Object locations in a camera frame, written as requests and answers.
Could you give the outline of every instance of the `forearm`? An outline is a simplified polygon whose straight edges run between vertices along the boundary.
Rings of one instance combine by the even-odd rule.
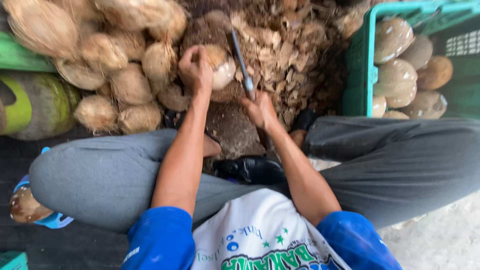
[[[183,124],[162,161],[151,207],[175,206],[191,215],[202,174],[209,97],[192,99]]]
[[[280,123],[267,129],[280,155],[293,203],[299,213],[317,225],[328,214],[340,211],[335,194]]]

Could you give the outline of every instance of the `brown coconut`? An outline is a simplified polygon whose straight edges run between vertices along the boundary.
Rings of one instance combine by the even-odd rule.
[[[378,80],[373,85],[373,94],[394,97],[410,93],[417,77],[415,68],[409,62],[395,59],[378,67]]]
[[[117,129],[118,108],[105,96],[88,96],[82,99],[74,113],[75,118],[87,129],[114,131]]]
[[[162,121],[162,113],[156,103],[132,106],[119,115],[119,127],[125,134],[154,131]]]
[[[160,87],[177,77],[177,54],[170,44],[157,42],[148,47],[142,60],[145,75]]]
[[[81,55],[95,71],[109,74],[127,67],[128,56],[122,45],[105,34],[95,34],[82,42]]]
[[[170,3],[174,13],[173,18],[165,25],[148,28],[148,32],[158,41],[177,43],[187,28],[187,16],[182,6],[173,1]]]
[[[78,27],[70,15],[48,1],[12,9],[8,19],[20,44],[39,54],[73,59]]]
[[[33,223],[53,213],[35,200],[29,187],[20,187],[11,197],[9,210],[13,220],[21,223]]]
[[[402,18],[378,23],[375,27],[374,63],[386,63],[404,52],[413,42],[412,27]]]
[[[53,64],[57,67],[60,75],[72,85],[85,89],[95,90],[105,84],[107,79],[100,72],[95,72],[82,61],[69,61],[67,59],[54,59]]]
[[[428,64],[417,72],[419,89],[435,90],[450,81],[453,75],[453,65],[445,56],[433,56]]]
[[[426,36],[416,36],[412,44],[402,53],[399,58],[409,62],[418,70],[428,63],[433,53],[433,44]]]
[[[130,105],[142,105],[153,100],[152,90],[142,67],[136,63],[110,77],[113,96],[120,102]]]
[[[420,90],[410,105],[401,111],[410,118],[438,119],[447,110],[445,97],[432,90]]]
[[[381,118],[387,109],[385,97],[373,96],[372,100],[372,117]]]
[[[166,0],[94,0],[97,8],[113,25],[127,31],[166,25],[174,13]]]

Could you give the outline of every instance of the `blue sleeve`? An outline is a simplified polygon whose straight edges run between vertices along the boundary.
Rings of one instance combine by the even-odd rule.
[[[352,269],[402,269],[370,221],[360,214],[333,212],[317,229]]]
[[[188,269],[195,256],[192,217],[176,207],[147,210],[128,232],[122,270]]]

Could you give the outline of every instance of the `plastic crate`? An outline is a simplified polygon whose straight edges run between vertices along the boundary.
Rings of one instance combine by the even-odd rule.
[[[429,36],[433,40],[433,54],[447,55],[452,61],[452,80],[438,90],[448,101],[444,117],[480,119],[480,91],[475,91],[480,87],[480,0],[393,2],[369,10],[346,54],[349,75],[343,94],[343,114],[372,116],[373,85],[378,75],[373,65],[375,24],[391,16],[407,20],[415,34]],[[460,40],[469,44],[475,40],[475,48],[465,50],[459,45]]]

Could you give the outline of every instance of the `hand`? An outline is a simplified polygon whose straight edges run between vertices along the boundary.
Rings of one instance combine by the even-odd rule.
[[[256,100],[251,101],[247,97],[240,97],[239,103],[245,109],[250,120],[259,128],[269,133],[270,129],[277,124],[275,109],[273,108],[272,100],[265,92],[256,91]]]
[[[192,62],[194,54],[198,62]],[[179,75],[183,84],[193,91],[193,95],[208,96],[212,94],[213,70],[208,64],[204,46],[189,48],[179,61]]]

